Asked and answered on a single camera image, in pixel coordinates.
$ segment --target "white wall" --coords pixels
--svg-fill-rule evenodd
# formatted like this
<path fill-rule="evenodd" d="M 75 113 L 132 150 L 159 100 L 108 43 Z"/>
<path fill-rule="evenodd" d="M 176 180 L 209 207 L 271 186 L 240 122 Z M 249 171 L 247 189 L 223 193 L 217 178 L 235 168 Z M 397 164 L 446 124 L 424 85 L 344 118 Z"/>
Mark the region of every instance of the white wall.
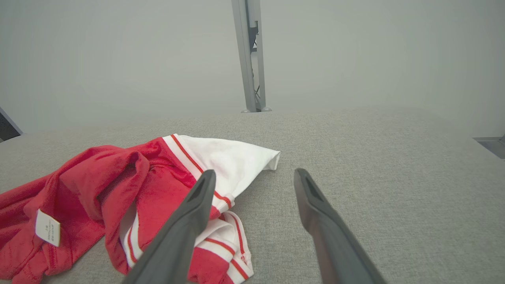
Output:
<path fill-rule="evenodd" d="M 0 0 L 0 107 L 23 132 L 239 113 L 231 2 Z"/>
<path fill-rule="evenodd" d="M 261 2 L 274 111 L 414 106 L 505 133 L 505 2 Z M 229 0 L 0 0 L 0 107 L 24 132 L 245 108 Z"/>
<path fill-rule="evenodd" d="M 401 105 L 505 134 L 505 2 L 262 1 L 267 105 Z"/>

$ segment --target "white tag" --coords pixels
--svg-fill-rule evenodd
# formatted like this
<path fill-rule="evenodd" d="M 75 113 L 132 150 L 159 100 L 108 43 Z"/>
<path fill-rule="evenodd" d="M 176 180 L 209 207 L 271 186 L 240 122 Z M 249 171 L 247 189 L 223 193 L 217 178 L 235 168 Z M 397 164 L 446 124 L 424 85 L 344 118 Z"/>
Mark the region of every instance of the white tag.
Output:
<path fill-rule="evenodd" d="M 40 209 L 37 211 L 35 234 L 53 246 L 60 245 L 60 223 Z"/>

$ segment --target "red trim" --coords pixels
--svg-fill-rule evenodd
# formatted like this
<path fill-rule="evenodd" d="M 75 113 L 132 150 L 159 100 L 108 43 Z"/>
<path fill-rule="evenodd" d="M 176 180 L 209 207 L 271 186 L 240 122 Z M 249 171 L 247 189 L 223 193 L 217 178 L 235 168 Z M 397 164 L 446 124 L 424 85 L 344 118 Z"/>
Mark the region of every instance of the red trim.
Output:
<path fill-rule="evenodd" d="M 231 260 L 231 264 L 233 264 L 233 266 L 235 266 L 235 268 L 238 270 L 238 273 L 244 277 L 244 280 L 247 280 L 249 278 L 249 276 L 247 276 L 247 273 L 245 273 L 242 267 L 240 267 L 240 265 L 234 259 Z"/>
<path fill-rule="evenodd" d="M 223 242 L 214 240 L 214 239 L 210 239 L 210 238 L 206 238 L 205 240 L 207 242 L 214 243 L 216 245 L 220 245 L 221 247 L 223 247 L 224 249 L 226 249 L 227 251 L 229 251 L 231 253 L 231 255 L 235 255 L 235 251 L 229 245 L 227 245 L 227 244 L 225 244 Z"/>
<path fill-rule="evenodd" d="M 181 151 L 186 155 L 186 157 L 188 158 L 188 160 L 201 172 L 203 173 L 204 171 L 200 168 L 200 166 L 198 166 L 198 164 L 192 159 L 192 157 L 188 154 L 188 152 L 186 152 L 186 150 L 184 149 L 184 147 L 181 145 L 181 143 L 179 142 L 179 140 L 177 140 L 177 138 L 172 134 L 170 135 L 170 137 L 175 141 L 175 144 L 177 144 L 177 146 L 179 146 L 179 149 L 181 149 Z M 223 200 L 224 202 L 226 202 L 226 204 L 228 204 L 228 209 L 231 208 L 231 201 L 227 198 L 227 197 L 222 197 L 219 193 L 217 193 L 216 191 L 214 191 L 214 195 L 218 198 L 218 199 L 221 199 Z"/>
<path fill-rule="evenodd" d="M 237 219 L 230 214 L 231 217 L 233 217 L 233 220 L 235 220 L 235 224 L 237 225 L 237 231 L 238 231 L 238 241 L 240 242 L 240 252 L 242 254 L 245 254 L 245 250 L 244 250 L 244 244 L 242 243 L 242 232 L 240 232 L 240 226 L 238 225 L 238 221 Z"/>
<path fill-rule="evenodd" d="M 131 246 L 131 231 L 133 230 L 133 226 L 130 228 L 130 232 L 128 233 L 128 248 L 130 249 L 130 257 L 133 260 L 133 263 L 137 263 L 137 259 L 133 255 L 133 247 Z"/>
<path fill-rule="evenodd" d="M 177 138 L 172 134 L 170 135 L 170 137 L 172 137 L 172 139 L 175 141 L 175 144 L 177 144 L 177 146 L 179 146 L 179 149 L 181 149 L 181 151 L 186 155 L 186 157 L 190 160 L 191 163 L 193 163 L 193 165 L 201 172 L 203 173 L 204 171 L 200 168 L 200 166 L 198 166 L 198 164 L 191 158 L 191 156 L 188 154 L 188 152 L 186 152 L 186 150 L 184 149 L 184 147 L 181 145 L 181 143 L 179 143 L 179 140 L 177 140 Z"/>
<path fill-rule="evenodd" d="M 226 204 L 228 204 L 228 209 L 231 208 L 231 201 L 227 197 L 222 197 L 217 191 L 214 191 L 214 195 L 217 198 L 219 198 L 219 199 L 223 200 L 224 202 L 226 202 Z"/>

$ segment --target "gray table surface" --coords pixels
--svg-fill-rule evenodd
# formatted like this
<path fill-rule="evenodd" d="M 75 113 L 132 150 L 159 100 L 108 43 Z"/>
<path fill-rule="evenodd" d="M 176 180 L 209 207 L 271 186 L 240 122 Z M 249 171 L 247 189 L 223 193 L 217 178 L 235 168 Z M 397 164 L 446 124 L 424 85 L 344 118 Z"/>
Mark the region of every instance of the gray table surface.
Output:
<path fill-rule="evenodd" d="M 253 283 L 317 283 L 293 171 L 309 171 L 389 283 L 505 282 L 505 164 L 417 109 L 236 114 L 25 134 L 0 144 L 2 192 L 56 170 L 88 147 L 130 147 L 172 133 L 281 151 L 236 199 Z M 99 241 L 45 283 L 119 283 Z"/>

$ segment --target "clothing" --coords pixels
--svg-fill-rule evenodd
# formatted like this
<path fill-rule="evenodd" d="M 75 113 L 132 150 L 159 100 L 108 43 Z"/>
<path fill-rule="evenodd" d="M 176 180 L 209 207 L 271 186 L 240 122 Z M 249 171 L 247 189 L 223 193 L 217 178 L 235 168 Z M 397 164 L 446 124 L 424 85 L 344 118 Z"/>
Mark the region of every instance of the clothing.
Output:
<path fill-rule="evenodd" d="M 201 173 L 216 172 L 208 227 L 198 236 L 189 280 L 240 283 L 253 274 L 242 224 L 229 210 L 279 152 L 213 138 L 171 136 L 122 149 L 90 148 L 45 177 L 0 195 L 0 278 L 38 283 L 72 264 L 103 235 L 126 274 Z M 60 245 L 35 235 L 37 210 L 61 224 Z"/>

